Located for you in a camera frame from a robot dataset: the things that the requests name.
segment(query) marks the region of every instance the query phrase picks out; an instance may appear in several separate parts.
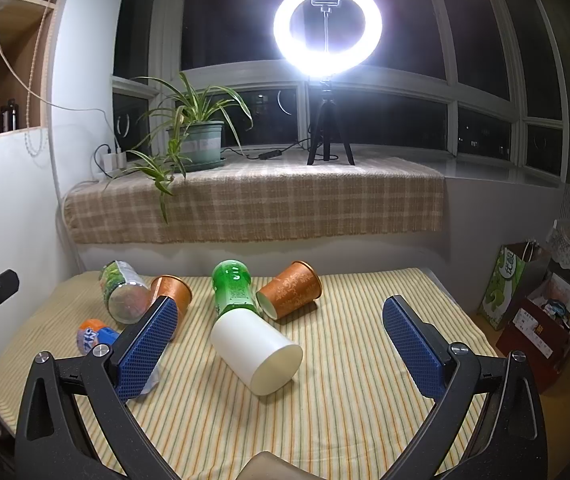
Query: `green paper bag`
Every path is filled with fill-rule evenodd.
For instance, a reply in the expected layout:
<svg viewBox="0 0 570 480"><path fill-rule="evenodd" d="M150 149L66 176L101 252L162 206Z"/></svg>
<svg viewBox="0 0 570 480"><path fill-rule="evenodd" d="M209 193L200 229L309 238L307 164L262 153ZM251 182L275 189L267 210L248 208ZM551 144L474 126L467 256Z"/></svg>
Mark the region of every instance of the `green paper bag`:
<svg viewBox="0 0 570 480"><path fill-rule="evenodd" d="M503 246L482 297L479 313L495 330L514 317L520 300L542 282L550 254L535 242Z"/></svg>

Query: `green plastic bottle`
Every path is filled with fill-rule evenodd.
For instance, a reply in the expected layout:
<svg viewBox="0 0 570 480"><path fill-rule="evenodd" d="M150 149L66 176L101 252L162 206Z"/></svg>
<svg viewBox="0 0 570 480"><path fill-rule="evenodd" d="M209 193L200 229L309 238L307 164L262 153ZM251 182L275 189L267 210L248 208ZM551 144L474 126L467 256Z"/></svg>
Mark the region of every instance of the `green plastic bottle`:
<svg viewBox="0 0 570 480"><path fill-rule="evenodd" d="M211 284L219 317L235 308L259 313L252 294L252 278L245 264L237 260L220 262L211 274Z"/></svg>

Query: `window pane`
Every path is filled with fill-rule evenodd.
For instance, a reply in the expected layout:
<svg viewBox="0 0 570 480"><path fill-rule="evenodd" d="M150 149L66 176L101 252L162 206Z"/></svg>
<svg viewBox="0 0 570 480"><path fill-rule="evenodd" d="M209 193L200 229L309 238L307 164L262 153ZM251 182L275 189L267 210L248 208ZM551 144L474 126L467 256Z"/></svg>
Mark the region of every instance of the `window pane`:
<svg viewBox="0 0 570 480"><path fill-rule="evenodd" d="M147 75L153 4L154 0L121 0L114 50L114 75L127 79Z"/></svg>
<svg viewBox="0 0 570 480"><path fill-rule="evenodd" d="M508 100L507 69L490 0L445 0L445 5L458 81Z"/></svg>
<svg viewBox="0 0 570 480"><path fill-rule="evenodd" d="M509 160L510 143L510 123L458 108L459 152Z"/></svg>
<svg viewBox="0 0 570 480"><path fill-rule="evenodd" d="M527 165L560 176L562 130L528 124Z"/></svg>
<svg viewBox="0 0 570 480"><path fill-rule="evenodd" d="M527 115L562 120L556 62L536 0L506 1L525 72Z"/></svg>
<svg viewBox="0 0 570 480"><path fill-rule="evenodd" d="M250 144L291 144L299 138L299 123L296 108L296 90L257 90L239 92L252 113L254 127L248 130L250 121L238 106L226 108L236 133L244 146ZM227 98L228 95L216 95L216 99ZM213 119L222 121L223 115L218 112ZM236 146L236 139L228 124L225 124L222 138L223 147Z"/></svg>
<svg viewBox="0 0 570 480"><path fill-rule="evenodd" d="M442 48L431 0L374 1L383 16L383 34L379 46L365 63L444 79ZM305 4L305 25L308 40L311 30L315 36L323 37L322 14L309 2ZM360 38L363 25L360 9L338 8L330 17L331 46L336 50L343 48L340 39L350 29L351 41L345 46L351 46Z"/></svg>
<svg viewBox="0 0 570 480"><path fill-rule="evenodd" d="M129 95L112 94L114 101L114 131L121 149L132 150L142 139L149 135L149 120L140 117L147 111L147 100ZM127 130L128 117L130 118L130 129ZM121 135L117 128L120 124ZM150 154L149 143L142 144L137 151ZM136 156L127 154L128 160L133 160Z"/></svg>
<svg viewBox="0 0 570 480"><path fill-rule="evenodd" d="M282 58L272 34L283 0L185 0L181 68Z"/></svg>
<svg viewBox="0 0 570 480"><path fill-rule="evenodd" d="M446 104L359 90L335 90L334 98L341 127L354 144L446 149ZM320 89L310 89L309 113L313 123L320 103ZM341 142L338 132L332 142Z"/></svg>

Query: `striped tablecloth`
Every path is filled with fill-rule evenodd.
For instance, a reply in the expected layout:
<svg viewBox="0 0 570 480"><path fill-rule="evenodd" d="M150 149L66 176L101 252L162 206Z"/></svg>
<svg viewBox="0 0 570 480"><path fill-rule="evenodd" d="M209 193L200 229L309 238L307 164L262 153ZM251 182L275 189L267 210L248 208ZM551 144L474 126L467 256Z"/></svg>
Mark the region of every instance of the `striped tablecloth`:
<svg viewBox="0 0 570 480"><path fill-rule="evenodd" d="M444 177L435 170L356 150L356 166L291 149L282 158L234 154L216 170L177 176L166 196L143 174L72 190L64 218L77 244L258 242L440 231Z"/></svg>
<svg viewBox="0 0 570 480"><path fill-rule="evenodd" d="M0 358L0 414L12 427L34 355L77 355L76 328L110 320L96 272L62 283ZM252 456L268 450L323 478L376 479L414 436L433 402L420 395L383 330L383 301L402 294L450 342L495 355L465 313L420 270L322 276L324 294L275 324L305 352L293 381L255 397L208 342L215 321L209 278L186 278L194 298L177 339L161 357L161 380L128 402L139 424L184 479L231 480ZM268 278L255 278L260 288ZM444 466L454 465L481 409L476 396ZM85 397L79 406L105 464L120 466Z"/></svg>

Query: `blue gripper pad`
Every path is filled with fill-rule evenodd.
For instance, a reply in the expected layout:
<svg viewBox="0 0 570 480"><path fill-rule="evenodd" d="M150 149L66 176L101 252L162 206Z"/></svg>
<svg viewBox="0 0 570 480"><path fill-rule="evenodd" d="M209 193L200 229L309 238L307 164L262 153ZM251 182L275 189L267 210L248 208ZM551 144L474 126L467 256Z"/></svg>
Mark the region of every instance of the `blue gripper pad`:
<svg viewBox="0 0 570 480"><path fill-rule="evenodd" d="M118 386L115 390L121 402L140 395L177 323L176 304L167 298L119 363Z"/></svg>
<svg viewBox="0 0 570 480"><path fill-rule="evenodd" d="M383 305L383 326L421 395L439 400L446 389L443 365L394 298Z"/></svg>

